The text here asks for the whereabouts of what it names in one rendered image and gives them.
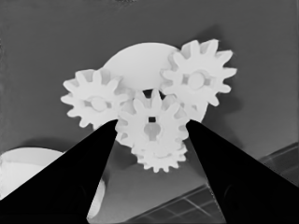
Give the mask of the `large thick white disc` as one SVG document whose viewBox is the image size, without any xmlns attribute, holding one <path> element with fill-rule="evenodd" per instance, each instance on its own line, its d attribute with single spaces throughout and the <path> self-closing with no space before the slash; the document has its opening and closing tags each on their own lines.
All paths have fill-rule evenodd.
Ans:
<svg viewBox="0 0 299 224">
<path fill-rule="evenodd" d="M 105 198 L 102 174 L 90 150 L 14 148 L 0 156 L 0 224 L 88 224 Z"/>
</svg>

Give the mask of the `round white carrier with pins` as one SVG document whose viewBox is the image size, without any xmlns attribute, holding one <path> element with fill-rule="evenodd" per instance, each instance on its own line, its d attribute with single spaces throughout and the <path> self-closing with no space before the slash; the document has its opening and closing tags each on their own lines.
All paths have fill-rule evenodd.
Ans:
<svg viewBox="0 0 299 224">
<path fill-rule="evenodd" d="M 103 68 L 130 91 L 122 119 L 145 124 L 149 118 L 164 118 L 171 104 L 177 106 L 174 119 L 204 119 L 207 101 L 196 92 L 204 87 L 206 70 L 192 61 L 186 48 L 140 43 L 120 50 Z"/>
</svg>

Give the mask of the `white toothed gear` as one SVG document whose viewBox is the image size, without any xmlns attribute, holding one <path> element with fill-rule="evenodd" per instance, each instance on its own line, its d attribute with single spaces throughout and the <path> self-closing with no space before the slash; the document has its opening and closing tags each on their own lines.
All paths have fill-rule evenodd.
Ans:
<svg viewBox="0 0 299 224">
<path fill-rule="evenodd" d="M 139 155 L 163 158 L 175 154 L 189 135 L 180 129 L 190 121 L 180 104 L 172 97 L 162 99 L 158 90 L 150 98 L 139 93 L 130 108 L 120 111 L 120 120 L 123 124 L 116 126 L 118 141 Z"/>
<path fill-rule="evenodd" d="M 163 93 L 175 94 L 185 105 L 217 106 L 217 94 L 231 91 L 224 80 L 237 72 L 236 68 L 224 66 L 233 52 L 229 49 L 218 51 L 218 48 L 218 39 L 202 43 L 193 40 L 171 52 L 168 57 L 171 67 L 161 71 L 162 77 L 170 81 L 170 84 L 163 84 Z"/>
<path fill-rule="evenodd" d="M 137 162 L 145 170 L 152 169 L 155 174 L 169 173 L 171 168 L 178 169 L 179 163 L 186 161 L 186 147 L 171 148 L 164 143 L 147 143 L 144 146 L 135 146 L 131 153 L 137 157 Z"/>
<path fill-rule="evenodd" d="M 66 115 L 80 118 L 81 128 L 92 125 L 94 130 L 118 119 L 122 104 L 129 100 L 126 92 L 116 92 L 121 80 L 122 77 L 114 76 L 106 68 L 77 71 L 74 79 L 63 83 L 68 94 L 61 101 L 72 106 Z"/>
</svg>

